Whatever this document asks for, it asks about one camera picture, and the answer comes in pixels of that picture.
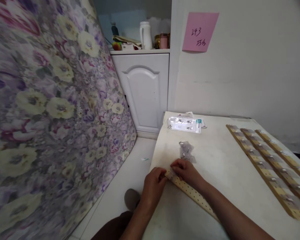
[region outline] cabinet door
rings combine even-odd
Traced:
[[[113,55],[137,131],[159,133],[168,105],[169,54]]]

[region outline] wooden strip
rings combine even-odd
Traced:
[[[193,189],[185,181],[181,181],[178,176],[170,174],[170,170],[167,170],[165,176],[182,192],[184,192],[188,197],[195,201],[202,209],[204,209],[207,213],[209,213],[215,220],[217,220],[220,223],[219,218],[214,213],[206,199],[200,193],[198,193],[197,190]]]
[[[289,198],[287,193],[279,185],[275,185],[275,183],[270,180],[271,178],[274,178],[274,176],[272,176],[267,169],[262,169],[261,166],[257,164],[257,162],[260,162],[261,160],[257,156],[251,155],[249,151],[242,145],[241,141],[238,140],[235,135],[235,129],[233,128],[234,126],[227,124],[226,127],[289,216],[300,220],[300,210],[298,207],[294,203],[287,200]]]
[[[259,151],[263,159],[268,162],[273,168],[274,172],[284,181],[284,183],[289,187],[291,192],[300,199],[300,189],[296,188],[299,184],[294,180],[288,172],[282,172],[283,167],[276,161],[272,160],[269,156],[271,154],[265,150],[263,147],[260,147],[260,142],[251,138],[251,133],[246,132],[246,129],[241,128],[241,131],[246,136],[246,138],[253,144],[254,148]]]
[[[255,132],[300,176],[300,165],[292,157],[284,155],[282,149],[276,143],[272,143],[267,134],[262,133],[261,130]]]

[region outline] hand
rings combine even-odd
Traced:
[[[172,167],[173,171],[178,175],[181,181],[186,181],[195,189],[198,189],[199,186],[207,183],[192,163],[187,160],[177,159],[170,165],[170,167]]]
[[[154,212],[161,198],[166,181],[168,180],[164,176],[166,171],[164,168],[155,167],[146,176],[139,205]]]

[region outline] white floor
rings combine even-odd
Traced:
[[[149,173],[156,140],[137,138],[137,141],[109,184],[107,190],[74,230],[69,240],[90,240],[105,223],[127,211],[124,204],[124,194],[133,188],[142,192],[145,176]]]

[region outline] wrist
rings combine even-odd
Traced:
[[[152,216],[154,210],[156,209],[156,206],[153,207],[151,201],[149,201],[148,199],[143,199],[141,197],[137,209],[139,209],[139,211],[141,211],[143,214]]]
[[[202,194],[202,196],[206,197],[209,194],[210,183],[208,183],[203,178],[199,181],[198,192]]]

